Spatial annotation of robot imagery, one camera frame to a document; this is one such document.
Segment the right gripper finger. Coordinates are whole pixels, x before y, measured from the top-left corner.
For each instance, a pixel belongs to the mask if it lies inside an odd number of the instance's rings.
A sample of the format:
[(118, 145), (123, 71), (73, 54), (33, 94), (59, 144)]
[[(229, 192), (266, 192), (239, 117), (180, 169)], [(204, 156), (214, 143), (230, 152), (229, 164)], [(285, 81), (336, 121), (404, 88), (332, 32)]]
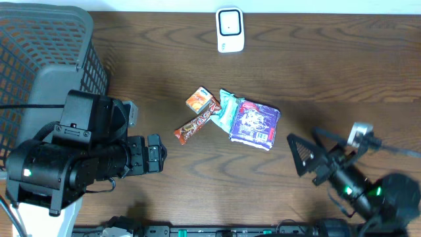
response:
[(315, 172), (317, 177), (329, 175), (327, 151), (295, 134), (287, 136), (297, 174), (303, 176), (308, 172)]
[(328, 132), (327, 130), (317, 128), (317, 127), (312, 129), (312, 136), (320, 147), (323, 146), (320, 140), (320, 136), (324, 136), (330, 140), (337, 142), (339, 145), (343, 147), (348, 145), (348, 146), (356, 147), (358, 149), (367, 148), (367, 149), (373, 149), (376, 151), (385, 150), (390, 153), (398, 153), (401, 155), (407, 155), (411, 157), (420, 158), (420, 152), (413, 151), (410, 149), (399, 148), (399, 147), (392, 147), (390, 145), (383, 145), (381, 139), (375, 137), (373, 132), (368, 132), (365, 135), (361, 135), (361, 134), (358, 135), (356, 145), (349, 144), (345, 138), (342, 138), (341, 136), (337, 134), (333, 134), (331, 132)]

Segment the red orange snack bar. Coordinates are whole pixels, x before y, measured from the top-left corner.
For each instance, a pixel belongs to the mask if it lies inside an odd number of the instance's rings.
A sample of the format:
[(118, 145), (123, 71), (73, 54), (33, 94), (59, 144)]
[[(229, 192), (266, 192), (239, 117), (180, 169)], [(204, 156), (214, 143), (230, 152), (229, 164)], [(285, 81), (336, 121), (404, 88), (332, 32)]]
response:
[(211, 119), (212, 115), (217, 115), (220, 110), (221, 106), (219, 102), (215, 98), (212, 98), (209, 106), (202, 113), (174, 131), (174, 135), (180, 144), (184, 145), (190, 137), (196, 134)]

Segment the purple noodle packet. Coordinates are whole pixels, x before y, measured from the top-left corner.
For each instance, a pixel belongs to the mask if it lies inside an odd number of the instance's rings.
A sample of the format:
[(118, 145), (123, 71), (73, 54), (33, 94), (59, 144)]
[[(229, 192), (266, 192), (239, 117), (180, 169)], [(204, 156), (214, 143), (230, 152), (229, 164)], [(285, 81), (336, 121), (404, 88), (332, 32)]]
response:
[(230, 141), (269, 151), (274, 145), (281, 112), (273, 107), (242, 99), (230, 130)]

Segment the small orange box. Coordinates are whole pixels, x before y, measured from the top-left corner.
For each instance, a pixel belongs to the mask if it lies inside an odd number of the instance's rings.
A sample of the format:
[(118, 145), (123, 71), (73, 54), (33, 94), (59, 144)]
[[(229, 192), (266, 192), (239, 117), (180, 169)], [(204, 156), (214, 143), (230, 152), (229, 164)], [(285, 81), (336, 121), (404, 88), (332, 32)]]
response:
[(199, 87), (189, 98), (186, 100), (186, 105), (199, 114), (211, 101), (213, 95), (204, 87)]

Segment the mint green snack packet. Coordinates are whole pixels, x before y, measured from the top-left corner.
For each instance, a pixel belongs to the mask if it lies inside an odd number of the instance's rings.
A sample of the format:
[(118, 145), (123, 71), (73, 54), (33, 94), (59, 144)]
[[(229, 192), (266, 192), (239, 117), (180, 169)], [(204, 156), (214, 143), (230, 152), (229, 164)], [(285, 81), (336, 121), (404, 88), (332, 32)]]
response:
[(239, 104), (245, 99), (242, 97), (236, 97), (233, 93), (230, 93), (224, 89), (220, 90), (220, 106), (216, 114), (211, 115), (210, 119), (219, 126), (226, 133), (230, 133), (235, 114)]

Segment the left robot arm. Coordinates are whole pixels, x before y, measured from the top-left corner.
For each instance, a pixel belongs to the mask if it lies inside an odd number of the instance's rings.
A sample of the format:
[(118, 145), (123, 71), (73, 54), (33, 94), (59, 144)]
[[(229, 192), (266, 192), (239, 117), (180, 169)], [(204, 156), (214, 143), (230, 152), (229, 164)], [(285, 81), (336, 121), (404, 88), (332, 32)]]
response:
[(163, 170), (167, 150), (157, 134), (129, 136), (130, 105), (104, 95), (70, 90), (61, 119), (42, 127), (7, 157), (6, 197), (1, 202), (18, 236), (31, 236), (16, 214), (22, 203), (50, 217), (75, 206), (96, 181)]

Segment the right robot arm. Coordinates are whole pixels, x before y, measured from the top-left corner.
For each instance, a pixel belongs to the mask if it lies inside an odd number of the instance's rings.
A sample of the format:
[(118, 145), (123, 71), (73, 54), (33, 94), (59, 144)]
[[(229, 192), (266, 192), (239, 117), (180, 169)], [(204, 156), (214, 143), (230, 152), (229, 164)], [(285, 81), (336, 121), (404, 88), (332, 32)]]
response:
[(402, 173), (388, 174), (375, 182), (355, 166), (369, 150), (419, 158), (420, 153), (383, 145), (375, 137), (373, 126), (354, 123), (347, 139), (321, 128), (312, 129), (310, 142), (295, 134), (287, 136), (299, 176), (313, 172), (312, 182), (319, 186), (329, 182), (364, 223), (349, 226), (333, 221), (319, 225), (319, 236), (407, 236), (407, 225), (420, 216), (420, 184)]

